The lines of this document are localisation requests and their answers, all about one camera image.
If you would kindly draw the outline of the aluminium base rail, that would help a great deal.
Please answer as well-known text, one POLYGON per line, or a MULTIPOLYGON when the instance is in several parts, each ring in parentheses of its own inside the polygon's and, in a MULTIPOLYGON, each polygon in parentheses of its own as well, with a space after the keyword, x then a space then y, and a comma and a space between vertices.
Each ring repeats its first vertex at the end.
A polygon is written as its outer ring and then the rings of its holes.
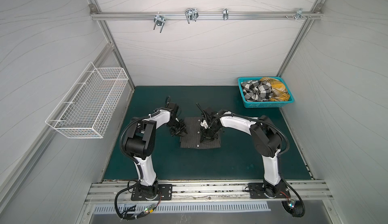
MULTIPOLYGON (((259 180, 213 181, 160 181, 172 185, 172 202, 251 201, 248 183, 259 180)), ((323 180, 288 180, 288 183, 306 200, 333 200, 329 187, 323 180)), ((116 194, 127 187, 127 182, 102 182, 92 184, 86 204, 112 204, 116 194)))

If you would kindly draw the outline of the metal u-bolt clamp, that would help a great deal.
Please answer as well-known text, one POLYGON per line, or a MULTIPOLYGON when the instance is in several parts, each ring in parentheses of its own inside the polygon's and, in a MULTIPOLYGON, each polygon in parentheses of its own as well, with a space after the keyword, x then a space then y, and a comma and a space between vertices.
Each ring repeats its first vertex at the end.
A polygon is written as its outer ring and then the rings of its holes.
POLYGON ((165 25, 165 22, 166 22, 166 19, 162 15, 160 15, 160 14, 155 15, 153 30, 155 30, 156 27, 159 27, 160 28, 159 33, 161 33, 163 31, 163 27, 165 25))

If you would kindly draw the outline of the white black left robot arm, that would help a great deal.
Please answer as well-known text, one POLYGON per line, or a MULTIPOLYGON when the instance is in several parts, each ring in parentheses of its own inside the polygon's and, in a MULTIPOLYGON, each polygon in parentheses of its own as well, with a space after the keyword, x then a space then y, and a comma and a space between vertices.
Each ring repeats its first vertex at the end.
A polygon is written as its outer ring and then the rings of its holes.
POLYGON ((158 194, 157 174, 152 163, 157 129, 166 125, 172 136, 187 134, 184 120, 178 119, 178 111, 176 103, 166 103, 151 114, 134 117, 120 136, 120 151, 134 162, 139 182, 137 189, 144 198, 154 199, 158 194))

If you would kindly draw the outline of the yellow plaid shirt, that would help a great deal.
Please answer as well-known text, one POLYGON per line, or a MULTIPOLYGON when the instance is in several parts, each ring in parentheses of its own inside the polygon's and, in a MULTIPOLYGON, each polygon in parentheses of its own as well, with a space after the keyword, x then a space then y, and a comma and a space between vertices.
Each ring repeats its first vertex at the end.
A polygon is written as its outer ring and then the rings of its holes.
POLYGON ((267 82, 271 85, 270 101, 287 102, 291 96, 283 82, 273 77, 262 77, 261 82, 267 82))

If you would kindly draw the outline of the teal plastic laundry basket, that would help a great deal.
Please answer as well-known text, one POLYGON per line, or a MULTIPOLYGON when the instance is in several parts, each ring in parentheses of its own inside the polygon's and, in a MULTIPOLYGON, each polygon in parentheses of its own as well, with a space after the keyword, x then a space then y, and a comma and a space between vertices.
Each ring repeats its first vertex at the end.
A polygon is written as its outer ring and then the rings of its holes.
POLYGON ((285 83, 285 81, 280 78, 280 77, 273 77, 273 78, 276 78, 278 80, 280 80, 281 82, 283 82, 291 96, 290 100, 287 101, 287 102, 279 102, 279 101, 265 101, 265 102, 247 102, 244 97, 243 97, 243 91, 241 89, 241 83, 242 82, 246 82, 246 81, 252 81, 252 80, 260 80, 262 77, 240 77, 238 78, 237 82, 238 82, 238 88, 239 88, 239 91, 240 91, 240 94, 241 94, 241 97, 242 97, 242 101, 243 101, 243 104, 246 108, 281 108, 287 104, 291 104, 294 102, 294 98, 290 92, 290 90, 288 89, 287 87, 287 84, 285 83))

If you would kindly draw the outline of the aluminium top cross rail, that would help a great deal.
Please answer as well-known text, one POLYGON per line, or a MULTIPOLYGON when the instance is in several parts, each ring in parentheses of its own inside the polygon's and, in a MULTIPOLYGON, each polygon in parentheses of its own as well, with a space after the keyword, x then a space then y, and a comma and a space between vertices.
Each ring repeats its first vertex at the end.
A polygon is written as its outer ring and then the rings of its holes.
MULTIPOLYGON (((281 11, 281 12, 233 12, 229 10, 228 20, 287 20, 285 16, 292 16, 296 11, 281 11)), ((312 19, 321 19, 324 14, 319 12, 303 11, 305 15, 312 16, 312 19)), ((100 12, 92 14, 92 20, 134 20, 134 21, 153 21, 155 15, 162 15, 166 21, 186 20, 184 12, 100 12)), ((223 11, 217 12, 198 12, 197 21, 223 21, 223 11)))

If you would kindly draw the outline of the white slotted vent strip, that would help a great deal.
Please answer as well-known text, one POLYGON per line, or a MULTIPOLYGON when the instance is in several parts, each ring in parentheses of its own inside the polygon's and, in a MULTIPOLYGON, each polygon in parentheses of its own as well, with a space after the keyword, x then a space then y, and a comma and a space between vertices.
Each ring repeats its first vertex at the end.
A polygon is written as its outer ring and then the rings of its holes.
MULTIPOLYGON (((118 204, 120 212, 126 211, 132 206, 136 206, 132 213, 140 213, 151 203, 138 204, 118 204)), ((243 212, 259 212, 271 211, 266 201, 254 202, 191 202, 191 203, 175 203, 162 202, 154 210, 155 213, 243 213, 243 212)), ((96 204, 93 214, 116 214, 113 204, 96 204)))

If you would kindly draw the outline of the metal bracket with bolts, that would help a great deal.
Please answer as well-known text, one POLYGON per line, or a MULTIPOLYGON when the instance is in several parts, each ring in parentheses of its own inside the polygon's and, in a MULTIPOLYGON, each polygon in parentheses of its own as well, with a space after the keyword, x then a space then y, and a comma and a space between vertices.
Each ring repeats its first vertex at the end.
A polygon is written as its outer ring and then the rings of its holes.
POLYGON ((295 12, 294 15, 292 16, 285 16, 286 19, 292 19, 294 21, 297 21, 297 20, 309 20, 309 19, 312 19, 312 16, 310 15, 305 15, 303 13, 303 10, 302 9, 299 9, 295 12))

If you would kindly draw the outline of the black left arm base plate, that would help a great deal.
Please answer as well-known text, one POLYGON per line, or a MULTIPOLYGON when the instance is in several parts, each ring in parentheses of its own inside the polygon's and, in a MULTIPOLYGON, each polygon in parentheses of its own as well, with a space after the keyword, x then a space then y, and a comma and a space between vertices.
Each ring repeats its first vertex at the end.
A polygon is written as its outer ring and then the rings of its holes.
POLYGON ((152 186, 138 185, 133 188, 131 201, 156 201, 156 200, 171 200, 172 185, 158 183, 152 186))

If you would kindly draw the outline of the black white checkered shirt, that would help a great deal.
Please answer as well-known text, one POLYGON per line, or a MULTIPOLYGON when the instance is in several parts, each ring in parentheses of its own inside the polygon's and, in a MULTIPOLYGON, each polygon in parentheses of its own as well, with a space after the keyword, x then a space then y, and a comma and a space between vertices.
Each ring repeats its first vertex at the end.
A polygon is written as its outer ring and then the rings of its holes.
POLYGON ((272 86, 267 81, 252 80, 240 85, 247 102, 265 102, 272 98, 272 86))

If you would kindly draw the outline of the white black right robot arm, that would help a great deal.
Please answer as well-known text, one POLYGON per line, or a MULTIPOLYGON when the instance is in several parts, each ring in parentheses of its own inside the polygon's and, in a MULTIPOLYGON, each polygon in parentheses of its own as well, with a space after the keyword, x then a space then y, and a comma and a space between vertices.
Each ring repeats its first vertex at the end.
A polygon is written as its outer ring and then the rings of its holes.
POLYGON ((203 119, 200 121, 200 141, 216 140, 222 128, 231 128, 251 136, 254 148, 262 156, 264 167, 263 186, 259 189, 268 198, 275 198, 285 185, 279 170, 279 156, 282 154, 282 142, 286 142, 285 151, 290 144, 283 132, 273 122, 262 116, 248 117, 234 114, 230 111, 214 111, 208 107, 201 109, 203 119))

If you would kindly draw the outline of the dark grey pinstriped shirt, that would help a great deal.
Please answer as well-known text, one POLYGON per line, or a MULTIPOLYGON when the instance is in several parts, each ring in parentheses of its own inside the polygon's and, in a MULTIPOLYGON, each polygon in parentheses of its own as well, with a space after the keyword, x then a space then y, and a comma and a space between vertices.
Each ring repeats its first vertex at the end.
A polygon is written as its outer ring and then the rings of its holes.
POLYGON ((181 148, 208 150, 221 147, 221 138, 212 141, 206 139, 201 141, 202 132, 200 117, 185 117, 184 122, 186 125, 187 134, 183 137, 180 137, 181 148))

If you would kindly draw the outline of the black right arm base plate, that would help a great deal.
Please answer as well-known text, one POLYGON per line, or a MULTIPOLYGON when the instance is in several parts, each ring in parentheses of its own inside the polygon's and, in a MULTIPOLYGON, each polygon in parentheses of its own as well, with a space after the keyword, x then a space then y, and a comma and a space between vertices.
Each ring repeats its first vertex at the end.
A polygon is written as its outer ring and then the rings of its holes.
POLYGON ((291 195, 286 185, 281 182, 273 186, 267 182, 248 183, 244 189, 251 199, 290 199, 291 195))

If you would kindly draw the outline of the metal double hook clamp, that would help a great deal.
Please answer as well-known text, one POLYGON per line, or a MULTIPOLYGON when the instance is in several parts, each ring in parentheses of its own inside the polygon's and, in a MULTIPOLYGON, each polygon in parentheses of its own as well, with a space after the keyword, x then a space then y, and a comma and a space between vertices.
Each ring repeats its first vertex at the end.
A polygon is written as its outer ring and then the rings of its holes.
POLYGON ((188 24, 190 24, 191 21, 196 22, 199 17, 197 8, 189 8, 185 10, 185 17, 188 24))

